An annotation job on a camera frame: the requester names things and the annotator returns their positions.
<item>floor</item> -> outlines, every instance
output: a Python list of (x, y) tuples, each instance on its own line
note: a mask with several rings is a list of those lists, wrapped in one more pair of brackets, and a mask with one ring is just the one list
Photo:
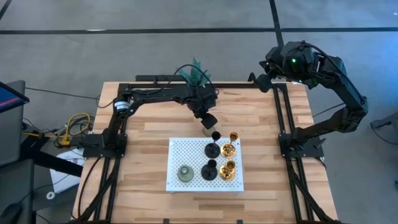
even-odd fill
[[(274, 23), (270, 2), (276, 2), (279, 23)], [(348, 76), (367, 96), (369, 113), (356, 132), (326, 136), (325, 159), (338, 216), (345, 223), (396, 223), (398, 147), (380, 140), (369, 125), (398, 112), (395, 0), (0, 0), (3, 4), (1, 81), (22, 79), (32, 88), (97, 96), (105, 81), (171, 74), (193, 57), (212, 80), (243, 81), (250, 72), (262, 72), (258, 62), (282, 39), (306, 40), (341, 57)], [(136, 29), (197, 27), (263, 29), (133, 34)], [(273, 28), (281, 34), (278, 40), (275, 32), (268, 32)], [(26, 95), (31, 103), (24, 116), (41, 128), (60, 126), (77, 112), (96, 112), (93, 100), (32, 90)], [(340, 103), (320, 86), (308, 97), (314, 114)], [(388, 127), (379, 134), (398, 142)], [(51, 223), (66, 222), (72, 206), (69, 200), (38, 213)], [(37, 223), (45, 222), (38, 218)]]

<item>computer screen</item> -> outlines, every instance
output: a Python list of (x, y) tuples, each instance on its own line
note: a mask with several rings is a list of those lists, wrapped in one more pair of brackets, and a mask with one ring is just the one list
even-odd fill
[(0, 82), (0, 113), (28, 102), (28, 97)]

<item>wooden table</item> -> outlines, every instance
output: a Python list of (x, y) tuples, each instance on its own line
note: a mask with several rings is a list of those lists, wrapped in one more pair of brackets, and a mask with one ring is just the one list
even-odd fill
[[(104, 84), (100, 105), (116, 96), (118, 85), (119, 82)], [(305, 87), (287, 86), (295, 125), (313, 124)], [(282, 93), (280, 98), (286, 130), (289, 130)], [(202, 125), (186, 106), (173, 102), (144, 105), (128, 119), (128, 144), (121, 161), (112, 223), (162, 223), (164, 218), (169, 218), (171, 223), (236, 223), (239, 219), (244, 223), (295, 223), (286, 163), (277, 140), (280, 130), (273, 92), (222, 88), (211, 113), (217, 117), (216, 128), (222, 135), (237, 132), (241, 138), (244, 192), (167, 193), (169, 138), (204, 137)], [(111, 115), (111, 106), (97, 110), (95, 133), (101, 133), (108, 126)], [(94, 161), (92, 158), (85, 162), (81, 183)], [(311, 158), (304, 159), (303, 163), (310, 193), (327, 215), (337, 219), (325, 168)], [(97, 194), (102, 166), (103, 159), (88, 179), (82, 210)], [(305, 218), (301, 194), (299, 197)], [(107, 202), (105, 196), (101, 218), (105, 216)], [(77, 216), (77, 203), (78, 196), (74, 216)]]

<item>perforated board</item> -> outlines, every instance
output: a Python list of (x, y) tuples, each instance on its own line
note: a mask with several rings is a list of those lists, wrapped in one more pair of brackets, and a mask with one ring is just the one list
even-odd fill
[[(230, 181), (223, 180), (219, 175), (214, 180), (205, 180), (201, 174), (201, 168), (207, 164), (210, 158), (205, 154), (205, 147), (212, 143), (212, 138), (170, 138), (169, 139), (169, 160), (167, 163), (167, 192), (243, 192), (243, 163), (241, 154), (240, 139), (233, 142), (236, 154), (233, 158), (227, 159), (221, 154), (214, 159), (217, 161), (217, 171), (227, 161), (235, 162), (235, 178)], [(229, 143), (229, 138), (221, 138), (217, 145), (220, 147)], [(177, 177), (180, 166), (192, 167), (193, 179), (184, 183)]]

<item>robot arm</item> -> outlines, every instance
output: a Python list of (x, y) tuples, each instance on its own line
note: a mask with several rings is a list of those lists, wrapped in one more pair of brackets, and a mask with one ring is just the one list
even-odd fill
[(308, 139), (338, 131), (355, 131), (368, 112), (368, 101), (362, 96), (346, 75), (343, 61), (331, 57), (318, 47), (302, 42), (288, 42), (283, 47), (274, 47), (260, 62), (267, 75), (260, 75), (257, 83), (261, 91), (267, 91), (271, 80), (283, 77), (303, 83), (311, 90), (318, 84), (333, 90), (345, 103), (330, 119), (307, 128), (295, 128), (290, 136), (292, 144), (303, 144)]
[(200, 118), (202, 125), (210, 129), (217, 119), (208, 113), (216, 106), (217, 94), (212, 85), (180, 85), (159, 90), (126, 90), (113, 100), (113, 115), (109, 126), (103, 131), (105, 146), (117, 144), (118, 132), (123, 122), (132, 116), (140, 106), (148, 103), (174, 101), (187, 105), (194, 117)]

